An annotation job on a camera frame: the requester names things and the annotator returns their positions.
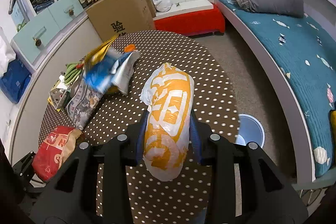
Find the orange white plastic bag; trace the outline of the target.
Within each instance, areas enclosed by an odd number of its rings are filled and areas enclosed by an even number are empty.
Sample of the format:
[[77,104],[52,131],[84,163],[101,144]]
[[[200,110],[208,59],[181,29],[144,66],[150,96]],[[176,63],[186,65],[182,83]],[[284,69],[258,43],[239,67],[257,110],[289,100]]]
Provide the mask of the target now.
[[171,181],[182,170],[189,148],[193,99],[193,78],[170,63],[156,69],[141,91],[140,100],[149,112],[143,160],[160,181]]

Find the brown polka dot tablecloth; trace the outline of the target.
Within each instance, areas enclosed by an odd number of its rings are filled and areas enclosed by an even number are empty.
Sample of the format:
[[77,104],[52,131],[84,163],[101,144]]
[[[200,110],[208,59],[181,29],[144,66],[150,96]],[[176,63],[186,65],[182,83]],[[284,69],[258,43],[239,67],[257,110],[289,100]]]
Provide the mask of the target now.
[[122,94],[85,73],[66,106],[84,131],[33,208],[36,223],[234,223],[236,102],[224,70],[183,35],[140,31],[120,65]]

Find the orange bottle cap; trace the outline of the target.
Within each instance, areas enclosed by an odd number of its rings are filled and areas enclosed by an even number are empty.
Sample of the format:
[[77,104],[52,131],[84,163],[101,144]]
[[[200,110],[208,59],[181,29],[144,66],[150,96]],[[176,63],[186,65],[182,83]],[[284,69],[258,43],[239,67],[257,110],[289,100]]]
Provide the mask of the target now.
[[124,53],[128,53],[128,52],[133,52],[136,50],[136,46],[135,44],[128,44],[124,49],[123,52]]

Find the newspaper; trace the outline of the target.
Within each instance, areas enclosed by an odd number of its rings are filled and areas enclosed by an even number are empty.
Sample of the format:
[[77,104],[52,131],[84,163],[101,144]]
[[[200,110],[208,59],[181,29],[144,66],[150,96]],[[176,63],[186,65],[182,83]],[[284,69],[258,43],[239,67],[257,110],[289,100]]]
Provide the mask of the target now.
[[68,116],[77,129],[85,129],[102,97],[103,94],[89,87],[84,79],[81,79],[77,92],[66,107]]

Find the red paper bag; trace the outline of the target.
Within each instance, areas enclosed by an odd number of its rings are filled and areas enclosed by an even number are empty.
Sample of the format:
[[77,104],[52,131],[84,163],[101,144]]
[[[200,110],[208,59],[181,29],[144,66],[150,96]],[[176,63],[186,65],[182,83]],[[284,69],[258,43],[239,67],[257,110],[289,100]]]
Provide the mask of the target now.
[[79,129],[67,126],[57,126],[51,131],[33,159],[32,166],[38,178],[43,182],[53,178],[75,150],[82,134]]

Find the mint drawer cabinet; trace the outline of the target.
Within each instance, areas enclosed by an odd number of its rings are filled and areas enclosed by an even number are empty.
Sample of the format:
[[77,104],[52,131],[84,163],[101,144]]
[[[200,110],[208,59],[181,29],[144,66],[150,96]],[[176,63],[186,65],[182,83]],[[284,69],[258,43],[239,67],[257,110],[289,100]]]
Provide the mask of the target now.
[[83,12],[79,0],[59,0],[33,17],[15,36],[24,57],[33,63],[49,42]]

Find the blue storage bag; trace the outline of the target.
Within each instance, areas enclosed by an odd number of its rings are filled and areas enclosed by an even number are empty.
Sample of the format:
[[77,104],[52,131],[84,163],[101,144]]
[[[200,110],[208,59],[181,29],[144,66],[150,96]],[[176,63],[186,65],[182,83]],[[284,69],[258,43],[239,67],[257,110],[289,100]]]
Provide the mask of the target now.
[[11,103],[17,104],[31,79],[30,71],[20,59],[9,63],[7,72],[1,77],[1,91]]

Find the blue silver snack bag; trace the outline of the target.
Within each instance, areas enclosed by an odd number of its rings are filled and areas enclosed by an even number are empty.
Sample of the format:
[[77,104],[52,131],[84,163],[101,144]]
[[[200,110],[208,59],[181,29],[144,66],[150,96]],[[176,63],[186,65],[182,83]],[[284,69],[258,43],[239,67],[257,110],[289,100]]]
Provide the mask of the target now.
[[103,55],[95,53],[84,63],[84,82],[101,94],[117,90],[127,95],[134,64],[140,57],[138,50],[121,53],[111,47]]

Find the red bench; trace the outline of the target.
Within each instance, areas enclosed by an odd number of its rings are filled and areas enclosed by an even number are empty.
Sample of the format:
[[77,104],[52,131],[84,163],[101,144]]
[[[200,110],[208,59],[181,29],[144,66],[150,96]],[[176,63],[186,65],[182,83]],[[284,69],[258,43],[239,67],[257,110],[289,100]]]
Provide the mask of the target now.
[[154,21],[156,30],[175,32],[185,36],[197,36],[226,30],[225,18],[217,5],[209,10],[173,15]]

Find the light blue trash bin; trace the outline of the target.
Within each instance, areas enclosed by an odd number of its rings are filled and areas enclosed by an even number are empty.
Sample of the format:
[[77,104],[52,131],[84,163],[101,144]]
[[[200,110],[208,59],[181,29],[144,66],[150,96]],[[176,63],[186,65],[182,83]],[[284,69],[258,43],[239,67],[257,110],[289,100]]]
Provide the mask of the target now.
[[262,124],[253,116],[239,114],[240,126],[236,144],[247,145],[249,142],[257,143],[261,148],[265,142],[265,132]]

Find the teal bed mattress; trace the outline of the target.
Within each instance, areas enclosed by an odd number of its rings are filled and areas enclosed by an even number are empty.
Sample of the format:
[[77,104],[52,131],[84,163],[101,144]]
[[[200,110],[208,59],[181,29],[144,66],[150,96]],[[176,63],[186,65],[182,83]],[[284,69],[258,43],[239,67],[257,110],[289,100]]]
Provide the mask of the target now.
[[215,0],[257,57],[278,96],[294,146],[299,181],[314,181],[335,163],[335,41],[309,15],[248,12]]

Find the large cardboard box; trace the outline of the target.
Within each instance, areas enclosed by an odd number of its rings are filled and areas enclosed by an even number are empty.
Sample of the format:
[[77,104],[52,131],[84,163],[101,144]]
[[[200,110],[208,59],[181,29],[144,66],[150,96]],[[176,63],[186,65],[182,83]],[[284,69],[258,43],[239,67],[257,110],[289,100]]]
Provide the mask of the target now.
[[100,0],[86,13],[102,41],[155,29],[146,0]]

